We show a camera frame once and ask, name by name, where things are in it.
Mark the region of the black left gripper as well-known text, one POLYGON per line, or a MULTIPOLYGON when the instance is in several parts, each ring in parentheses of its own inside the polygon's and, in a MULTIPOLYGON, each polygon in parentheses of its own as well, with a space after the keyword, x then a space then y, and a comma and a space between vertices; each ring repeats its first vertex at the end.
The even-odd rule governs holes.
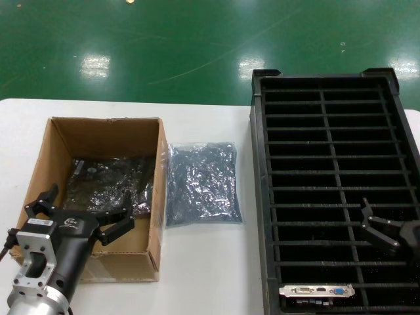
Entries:
POLYGON ((55 252, 56 266, 48 285, 71 301, 96 238, 102 246, 111 244, 135 227, 135 217, 129 190, 124 191, 118 207, 99 212, 96 217, 87 211, 56 213, 54 201, 58 193, 58 185, 53 184, 49 190, 40 193, 35 201, 25 205, 24 209, 29 219, 43 214, 57 223, 60 245, 55 252))

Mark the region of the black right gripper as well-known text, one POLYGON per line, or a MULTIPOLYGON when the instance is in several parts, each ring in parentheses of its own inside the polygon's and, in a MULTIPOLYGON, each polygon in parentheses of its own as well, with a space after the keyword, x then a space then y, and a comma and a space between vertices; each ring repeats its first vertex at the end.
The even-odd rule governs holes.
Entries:
POLYGON ((380 249, 382 252, 394 256, 400 249, 399 235, 404 255, 411 263, 419 262, 419 221, 402 221, 384 219, 373 214, 373 209, 366 198, 362 207, 363 239, 380 249))

